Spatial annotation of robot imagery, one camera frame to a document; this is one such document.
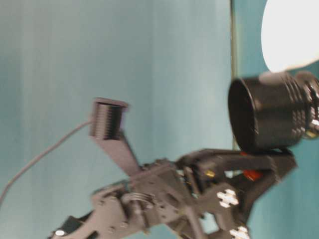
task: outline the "gray cable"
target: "gray cable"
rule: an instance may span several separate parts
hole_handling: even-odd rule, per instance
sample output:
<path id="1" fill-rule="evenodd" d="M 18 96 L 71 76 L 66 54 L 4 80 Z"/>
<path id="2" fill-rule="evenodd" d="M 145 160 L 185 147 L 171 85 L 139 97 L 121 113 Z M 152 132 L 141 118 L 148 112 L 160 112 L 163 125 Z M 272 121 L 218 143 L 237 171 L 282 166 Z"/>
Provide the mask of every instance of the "gray cable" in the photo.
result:
<path id="1" fill-rule="evenodd" d="M 7 194 L 7 192 L 9 191 L 10 187 L 12 186 L 12 184 L 18 179 L 20 178 L 28 169 L 30 169 L 33 165 L 35 165 L 38 161 L 40 161 L 44 156 L 46 156 L 48 153 L 50 153 L 51 151 L 55 150 L 57 147 L 59 147 L 65 140 L 67 140 L 70 136 L 72 136 L 75 132 L 79 131 L 81 128 L 89 125 L 91 123 L 91 121 L 87 121 L 84 122 L 80 125 L 78 125 L 75 129 L 73 129 L 72 131 L 70 131 L 69 133 L 67 133 L 65 136 L 63 136 L 56 144 L 52 145 L 51 147 L 48 147 L 43 153 L 39 154 L 38 156 L 36 156 L 35 158 L 33 158 L 26 166 L 24 166 L 6 185 L 6 187 L 4 188 L 1 197 L 0 197 L 0 209 L 1 209 L 1 205 L 4 201 L 4 198 Z"/>

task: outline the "teal backdrop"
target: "teal backdrop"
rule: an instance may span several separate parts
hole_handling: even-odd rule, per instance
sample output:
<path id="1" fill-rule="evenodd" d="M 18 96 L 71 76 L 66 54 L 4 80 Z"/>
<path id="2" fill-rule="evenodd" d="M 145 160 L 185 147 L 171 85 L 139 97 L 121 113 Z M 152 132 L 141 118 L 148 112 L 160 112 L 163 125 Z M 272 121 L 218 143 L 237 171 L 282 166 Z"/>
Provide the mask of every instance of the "teal backdrop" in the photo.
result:
<path id="1" fill-rule="evenodd" d="M 0 32 L 0 189 L 87 120 L 94 97 L 131 104 L 124 125 L 141 163 L 232 146 L 229 1 L 2 0 Z M 0 238 L 46 238 L 91 210 L 91 192 L 125 178 L 87 134 L 13 186 Z M 150 238 L 174 235 L 159 226 Z"/>
<path id="2" fill-rule="evenodd" d="M 260 39 L 266 0 L 232 0 L 232 4 L 236 76 L 258 75 L 268 70 L 263 60 Z M 309 70 L 319 77 L 319 63 L 303 70 Z M 256 204 L 250 219 L 252 238 L 318 238 L 318 144 L 319 140 L 303 140 L 292 148 L 299 168 Z"/>

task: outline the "lens housing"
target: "lens housing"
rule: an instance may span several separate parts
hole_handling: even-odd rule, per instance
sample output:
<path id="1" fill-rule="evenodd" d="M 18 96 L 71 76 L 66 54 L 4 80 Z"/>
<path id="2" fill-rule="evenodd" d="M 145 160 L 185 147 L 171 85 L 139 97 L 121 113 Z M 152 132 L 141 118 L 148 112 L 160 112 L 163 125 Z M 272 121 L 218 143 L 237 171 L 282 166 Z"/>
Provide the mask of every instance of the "lens housing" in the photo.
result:
<path id="1" fill-rule="evenodd" d="M 309 130 L 317 136 L 313 124 L 318 119 L 318 95 L 318 81 L 309 72 L 236 79 L 229 89 L 228 108 L 238 145 L 258 152 L 292 146 Z"/>

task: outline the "bright lamp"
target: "bright lamp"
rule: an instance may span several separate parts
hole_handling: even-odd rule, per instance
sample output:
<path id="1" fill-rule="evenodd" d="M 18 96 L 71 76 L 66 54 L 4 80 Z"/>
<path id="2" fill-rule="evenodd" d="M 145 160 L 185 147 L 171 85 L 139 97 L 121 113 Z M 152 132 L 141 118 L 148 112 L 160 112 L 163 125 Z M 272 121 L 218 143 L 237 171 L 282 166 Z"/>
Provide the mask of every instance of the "bright lamp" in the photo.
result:
<path id="1" fill-rule="evenodd" d="M 281 72 L 319 60 L 319 0 L 268 0 L 262 24 L 267 67 Z"/>

